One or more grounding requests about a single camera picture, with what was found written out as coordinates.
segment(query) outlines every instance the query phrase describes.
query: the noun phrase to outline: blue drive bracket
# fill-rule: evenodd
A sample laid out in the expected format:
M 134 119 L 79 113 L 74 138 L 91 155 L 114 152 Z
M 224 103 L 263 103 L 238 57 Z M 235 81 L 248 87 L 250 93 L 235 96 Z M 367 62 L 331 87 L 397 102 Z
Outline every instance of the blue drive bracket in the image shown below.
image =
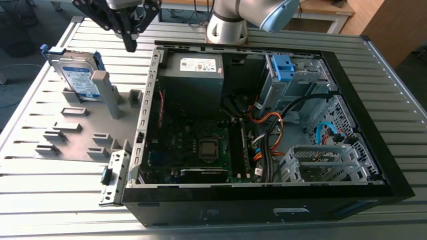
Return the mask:
M 295 64 L 288 55 L 272 55 L 272 65 L 280 82 L 290 82 L 295 75 Z
M 40 50 L 42 50 L 42 55 L 44 57 L 44 59 L 47 60 L 48 64 L 51 64 L 47 54 L 58 54 L 58 55 L 63 55 L 64 52 L 67 51 L 67 49 L 64 47 L 59 47 L 59 46 L 54 46 L 50 49 L 50 46 L 47 44 L 43 44 L 40 46 Z

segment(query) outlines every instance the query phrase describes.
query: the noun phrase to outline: black cable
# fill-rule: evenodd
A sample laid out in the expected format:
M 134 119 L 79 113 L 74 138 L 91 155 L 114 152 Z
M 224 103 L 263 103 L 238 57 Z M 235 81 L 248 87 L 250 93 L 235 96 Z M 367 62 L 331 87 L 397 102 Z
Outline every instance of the black cable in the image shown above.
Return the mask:
M 260 159 L 260 161 L 262 161 L 262 176 L 260 176 L 260 182 L 262 183 L 267 183 L 268 182 L 268 179 L 270 179 L 270 176 L 268 176 L 268 172 L 270 172 L 270 168 L 268 168 L 268 166 L 270 166 L 270 164 L 268 164 L 268 161 L 267 161 L 267 158 L 266 158 L 266 150 L 264 150 L 264 148 L 263 148 L 263 146 L 264 146 L 264 139 L 266 138 L 263 138 L 262 140 L 260 140 L 260 155 L 262 155 L 262 159 Z
M 194 29 L 198 29 L 198 28 L 200 28 L 200 27 L 203 26 L 203 24 L 206 24 L 206 22 L 211 19 L 211 16 L 212 16 L 212 13 L 214 13 L 214 6 L 215 6 L 215 0 L 212 0 L 211 11 L 208 12 L 207 17 L 206 17 L 206 19 L 203 20 L 203 22 L 202 22 L 198 26 L 192 26 L 192 25 L 188 23 L 190 27 L 192 27 Z
M 298 22 L 302 21 L 302 16 L 303 16 L 303 7 L 302 7 L 302 3 L 299 3 L 299 11 L 298 11 L 298 16 L 296 19 L 294 20 L 294 27 L 290 30 L 295 30 L 298 27 Z
M 196 7 L 196 0 L 194 0 L 192 3 L 194 3 L 195 19 L 198 20 L 198 23 L 200 23 L 199 14 L 198 14 L 198 7 Z
M 266 183 L 274 182 L 274 157 L 271 155 L 270 147 L 268 147 L 268 138 L 263 137 L 262 148 L 260 148 L 262 156 L 266 161 L 267 169 L 267 179 Z
M 311 94 L 311 95 L 299 97 L 299 98 L 295 99 L 295 100 L 286 106 L 286 108 L 283 109 L 283 111 L 282 111 L 282 113 L 280 113 L 282 119 L 284 119 L 284 118 L 286 118 L 286 115 L 288 114 L 288 112 L 291 112 L 292 109 L 294 109 L 298 105 L 300 105 L 303 102 L 306 102 L 307 100 L 310 100 L 310 99 L 330 99 L 330 98 L 332 98 L 332 97 L 334 97 L 334 94 L 331 94 L 331 93 L 316 93 L 316 94 Z M 275 119 L 275 121 L 270 124 L 270 127 L 268 127 L 268 129 L 267 129 L 267 131 L 266 131 L 266 135 L 264 135 L 264 137 L 263 137 L 264 139 L 268 139 L 268 138 L 270 138 L 271 132 L 272 132 L 272 130 L 274 130 L 275 125 L 278 124 L 278 122 L 279 122 L 279 120 Z M 271 153 L 270 150 L 268 150 L 267 153 L 266 153 L 266 157 L 267 157 L 267 158 L 268 158 L 268 155 L 270 155 L 270 157 L 271 157 L 271 155 L 272 155 L 272 153 Z M 274 174 L 272 174 L 272 179 L 275 179 L 275 176 L 276 176 L 278 172 L 280 171 L 280 168 L 283 167 L 284 163 L 286 163 L 286 161 L 283 161 L 282 164 L 278 166 L 278 169 L 276 169 L 276 171 L 275 171 Z

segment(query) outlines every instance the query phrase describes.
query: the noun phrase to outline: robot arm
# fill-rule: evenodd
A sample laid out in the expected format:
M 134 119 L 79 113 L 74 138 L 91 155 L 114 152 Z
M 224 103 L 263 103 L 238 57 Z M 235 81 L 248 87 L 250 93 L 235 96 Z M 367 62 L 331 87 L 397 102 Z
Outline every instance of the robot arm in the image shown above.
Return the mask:
M 114 30 L 123 39 L 126 50 L 135 52 L 136 39 L 160 11 L 156 0 L 72 0 L 76 8 L 104 30 Z M 144 14 L 139 15 L 138 5 L 143 4 Z
M 78 9 L 123 39 L 126 50 L 135 52 L 136 39 L 160 11 L 160 0 L 72 0 Z M 144 14 L 138 14 L 143 4 Z M 276 32 L 290 22 L 299 0 L 216 0 L 207 25 L 207 38 L 216 44 L 239 45 L 247 41 L 247 22 L 266 32 Z

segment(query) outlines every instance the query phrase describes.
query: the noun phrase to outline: power supply label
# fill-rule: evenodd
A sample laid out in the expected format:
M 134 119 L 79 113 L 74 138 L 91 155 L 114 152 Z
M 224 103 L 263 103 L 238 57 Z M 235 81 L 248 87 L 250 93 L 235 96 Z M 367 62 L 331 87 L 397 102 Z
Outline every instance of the power supply label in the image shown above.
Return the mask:
M 64 70 L 74 91 L 84 97 L 98 98 L 100 96 L 100 91 L 91 80 L 91 70 L 83 67 L 71 66 L 64 66 L 62 69 Z
M 183 58 L 180 60 L 179 70 L 187 72 L 216 72 L 215 59 Z

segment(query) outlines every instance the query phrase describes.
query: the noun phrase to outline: metal table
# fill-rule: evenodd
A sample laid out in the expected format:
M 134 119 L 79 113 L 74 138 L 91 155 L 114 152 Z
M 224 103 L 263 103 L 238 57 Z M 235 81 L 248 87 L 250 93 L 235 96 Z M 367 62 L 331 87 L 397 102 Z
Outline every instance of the metal table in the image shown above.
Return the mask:
M 207 225 L 144 228 L 124 207 L 98 207 L 100 176 L 106 163 L 32 158 L 39 136 L 66 104 L 64 84 L 44 67 L 0 135 L 0 235 L 55 237 L 82 235 L 114 239 L 283 238 L 413 239 L 426 237 L 427 222 L 427 113 L 405 87 L 370 41 L 358 36 L 250 29 L 250 44 L 334 51 L 347 72 L 389 148 L 397 158 L 415 197 L 385 205 L 342 221 Z M 70 50 L 98 49 L 120 92 L 144 89 L 154 41 L 204 42 L 204 29 L 154 22 L 130 53 L 111 31 L 90 19 L 74 18 L 58 46 Z M 46 99 L 59 99 L 46 103 Z

